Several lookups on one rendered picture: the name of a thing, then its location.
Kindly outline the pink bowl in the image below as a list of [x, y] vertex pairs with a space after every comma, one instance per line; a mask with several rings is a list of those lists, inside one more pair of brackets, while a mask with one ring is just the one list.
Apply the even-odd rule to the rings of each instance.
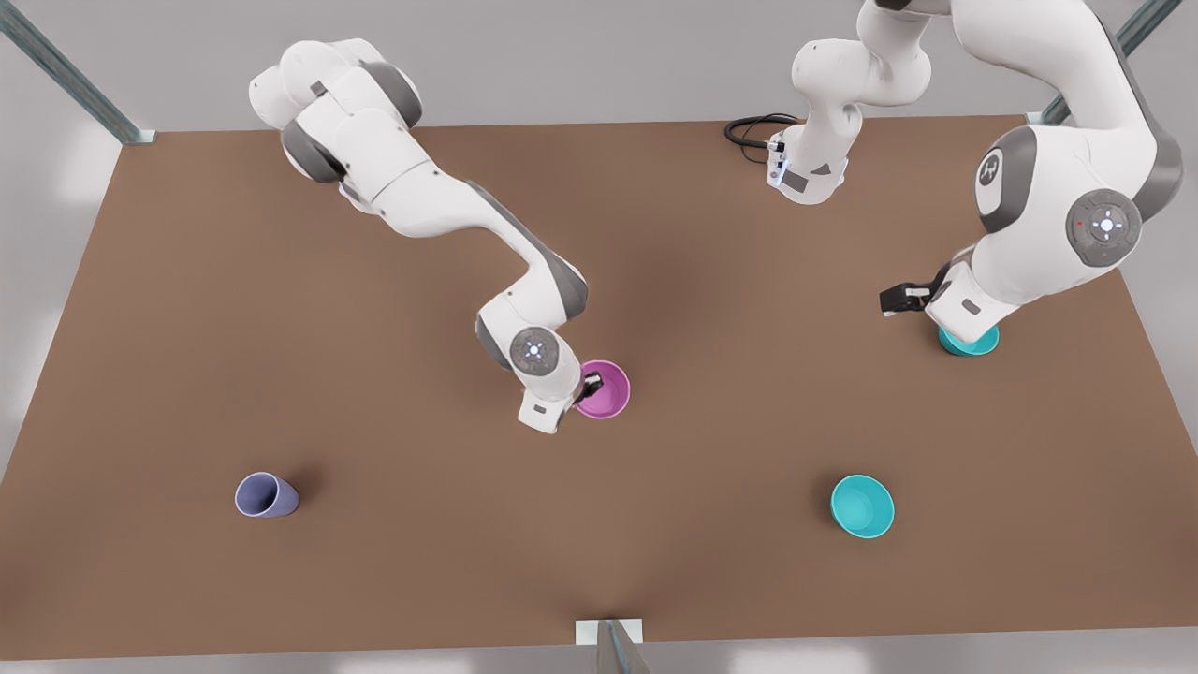
[[582, 374], [598, 372], [603, 375], [604, 385], [595, 391], [594, 396], [587, 397], [582, 403], [575, 401], [574, 408], [587, 418], [609, 419], [621, 414], [625, 409], [630, 397], [633, 397], [633, 385], [624, 370], [615, 362], [585, 362], [581, 364]]

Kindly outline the silver frame post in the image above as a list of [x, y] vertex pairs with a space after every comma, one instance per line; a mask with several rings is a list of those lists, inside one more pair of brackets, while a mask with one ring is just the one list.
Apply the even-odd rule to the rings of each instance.
[[[1137, 48], [1154, 34], [1169, 16], [1176, 11], [1184, 0], [1143, 0], [1138, 8], [1130, 14], [1123, 25], [1114, 34], [1118, 47], [1124, 56], [1130, 56]], [[1067, 107], [1067, 102], [1057, 95], [1043, 110], [1033, 110], [1024, 115], [1025, 125], [1060, 126], [1064, 125], [1073, 113]]]
[[137, 127], [11, 0], [0, 0], [0, 34], [56, 81], [65, 95], [123, 145], [150, 145], [157, 132]]
[[640, 618], [575, 623], [575, 644], [595, 646], [595, 674], [651, 674], [640, 652], [643, 643]]

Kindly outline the lavender cup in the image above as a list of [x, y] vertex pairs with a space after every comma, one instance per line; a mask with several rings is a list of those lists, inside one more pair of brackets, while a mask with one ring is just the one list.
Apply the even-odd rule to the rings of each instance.
[[246, 517], [279, 518], [300, 508], [300, 494], [285, 479], [267, 470], [256, 470], [240, 482], [234, 503]]

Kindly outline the teal bowl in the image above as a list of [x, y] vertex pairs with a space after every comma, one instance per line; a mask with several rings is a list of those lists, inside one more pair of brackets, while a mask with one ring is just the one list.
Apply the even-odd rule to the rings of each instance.
[[851, 475], [839, 479], [829, 498], [836, 526], [863, 540], [875, 540], [890, 530], [896, 504], [885, 485], [873, 476]]
[[972, 344], [964, 344], [954, 336], [950, 332], [943, 328], [938, 329], [938, 340], [940, 340], [942, 350], [955, 357], [984, 357], [997, 350], [998, 344], [1000, 344], [1000, 326], [994, 324], [992, 328], [984, 333], [984, 338], [979, 338], [978, 341]]

